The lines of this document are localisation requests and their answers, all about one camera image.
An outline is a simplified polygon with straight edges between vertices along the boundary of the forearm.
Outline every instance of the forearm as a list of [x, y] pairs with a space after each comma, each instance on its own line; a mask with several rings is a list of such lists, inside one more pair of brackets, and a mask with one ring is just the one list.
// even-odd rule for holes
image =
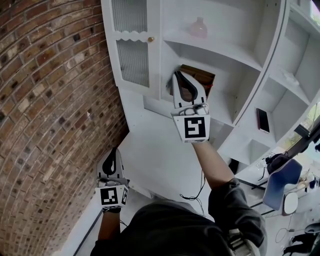
[[120, 234], [120, 213], [103, 213], [98, 240], [112, 239]]
[[192, 145], [211, 189], [235, 178], [228, 165], [208, 141]]

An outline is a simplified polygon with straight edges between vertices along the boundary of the person's right arm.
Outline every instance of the person's right arm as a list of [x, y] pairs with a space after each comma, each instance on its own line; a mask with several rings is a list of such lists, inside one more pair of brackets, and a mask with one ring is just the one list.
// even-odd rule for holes
[[248, 206], [239, 181], [214, 147], [208, 141], [193, 144], [193, 147], [211, 187], [209, 214], [225, 234], [239, 229], [243, 237], [253, 242], [259, 248], [260, 255], [264, 256], [267, 232], [263, 217]]

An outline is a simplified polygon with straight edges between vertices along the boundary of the person's left arm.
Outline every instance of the person's left arm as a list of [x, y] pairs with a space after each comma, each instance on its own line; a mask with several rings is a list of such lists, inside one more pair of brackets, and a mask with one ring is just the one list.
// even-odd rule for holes
[[103, 213], [98, 240], [90, 256], [105, 255], [106, 249], [113, 245], [112, 240], [120, 235], [120, 212], [106, 211]]

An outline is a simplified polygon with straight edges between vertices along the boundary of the chair backrest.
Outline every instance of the chair backrest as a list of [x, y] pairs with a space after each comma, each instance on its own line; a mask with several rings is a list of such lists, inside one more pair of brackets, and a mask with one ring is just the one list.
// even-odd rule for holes
[[262, 202], [278, 211], [284, 198], [285, 186], [287, 184], [297, 184], [301, 171], [301, 164], [295, 159], [290, 159], [273, 172], [268, 179]]

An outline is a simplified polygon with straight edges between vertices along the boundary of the smartphone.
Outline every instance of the smartphone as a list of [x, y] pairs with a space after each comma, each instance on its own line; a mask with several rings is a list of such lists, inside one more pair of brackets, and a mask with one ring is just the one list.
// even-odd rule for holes
[[258, 129], [267, 134], [270, 133], [267, 112], [257, 108], [256, 113], [258, 118]]

